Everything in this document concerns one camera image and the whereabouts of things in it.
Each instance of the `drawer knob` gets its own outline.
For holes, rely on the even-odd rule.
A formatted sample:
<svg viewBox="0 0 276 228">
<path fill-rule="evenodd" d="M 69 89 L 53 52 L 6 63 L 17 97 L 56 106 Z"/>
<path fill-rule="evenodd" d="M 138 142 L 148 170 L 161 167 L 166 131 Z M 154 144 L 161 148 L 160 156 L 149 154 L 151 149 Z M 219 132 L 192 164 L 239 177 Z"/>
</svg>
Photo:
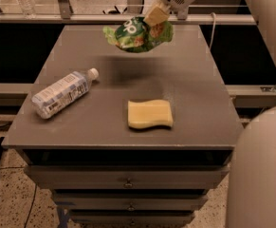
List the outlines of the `drawer knob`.
<svg viewBox="0 0 276 228">
<path fill-rule="evenodd" d="M 127 179 L 127 182 L 124 184 L 124 188 L 130 189 L 133 187 L 133 183 L 130 182 L 130 179 Z"/>
<path fill-rule="evenodd" d="M 130 203 L 130 205 L 129 205 L 129 207 L 128 207 L 127 210 L 130 211 L 130 212 L 135 211 L 135 207 L 133 206 L 132 203 Z"/>
</svg>

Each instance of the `green bag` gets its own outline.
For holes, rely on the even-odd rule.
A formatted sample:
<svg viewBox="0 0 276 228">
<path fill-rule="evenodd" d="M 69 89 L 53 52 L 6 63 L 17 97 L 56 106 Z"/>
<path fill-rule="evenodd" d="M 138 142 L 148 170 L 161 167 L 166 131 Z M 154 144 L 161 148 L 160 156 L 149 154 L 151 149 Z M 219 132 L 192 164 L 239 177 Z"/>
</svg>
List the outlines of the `green bag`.
<svg viewBox="0 0 276 228">
<path fill-rule="evenodd" d="M 143 20 L 143 17 L 134 17 L 117 30 L 104 27 L 103 33 L 110 45 L 135 53 L 149 51 L 163 42 L 172 41 L 173 25 L 170 22 L 149 27 Z"/>
</svg>

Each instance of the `white bottle cap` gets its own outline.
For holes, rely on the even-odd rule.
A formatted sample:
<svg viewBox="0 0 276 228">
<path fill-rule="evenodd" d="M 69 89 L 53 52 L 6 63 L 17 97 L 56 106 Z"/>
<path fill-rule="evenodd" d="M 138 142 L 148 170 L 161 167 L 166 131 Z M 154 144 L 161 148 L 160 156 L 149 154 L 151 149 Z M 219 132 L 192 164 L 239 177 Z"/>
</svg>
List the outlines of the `white bottle cap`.
<svg viewBox="0 0 276 228">
<path fill-rule="evenodd" d="M 95 68 L 91 68 L 89 71 L 93 75 L 92 80 L 96 80 L 99 77 L 99 72 Z"/>
</svg>

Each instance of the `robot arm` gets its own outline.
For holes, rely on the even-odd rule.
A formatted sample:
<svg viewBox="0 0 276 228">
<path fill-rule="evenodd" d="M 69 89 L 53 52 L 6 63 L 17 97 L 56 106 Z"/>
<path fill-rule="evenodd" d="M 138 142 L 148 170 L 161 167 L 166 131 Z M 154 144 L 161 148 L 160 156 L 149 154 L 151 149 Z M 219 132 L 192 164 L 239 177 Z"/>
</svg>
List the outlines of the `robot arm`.
<svg viewBox="0 0 276 228">
<path fill-rule="evenodd" d="M 194 0 L 155 0 L 147 11 L 144 21 L 151 27 L 155 26 L 156 24 L 166 21 L 171 10 L 185 10 L 193 1 Z"/>
</svg>

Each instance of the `desk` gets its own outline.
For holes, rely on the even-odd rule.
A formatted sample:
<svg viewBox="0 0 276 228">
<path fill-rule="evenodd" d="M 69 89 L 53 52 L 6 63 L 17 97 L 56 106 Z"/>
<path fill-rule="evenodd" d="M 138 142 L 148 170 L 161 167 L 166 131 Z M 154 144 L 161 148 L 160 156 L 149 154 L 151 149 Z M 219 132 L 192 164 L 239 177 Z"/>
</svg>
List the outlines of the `desk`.
<svg viewBox="0 0 276 228">
<path fill-rule="evenodd" d="M 242 125 L 198 26 L 147 53 L 107 44 L 102 26 L 66 26 L 3 146 L 70 217 L 87 223 L 188 223 L 227 175 Z M 90 92 L 50 120 L 31 95 L 95 67 Z M 175 124 L 133 130 L 127 102 L 168 100 Z"/>
</svg>

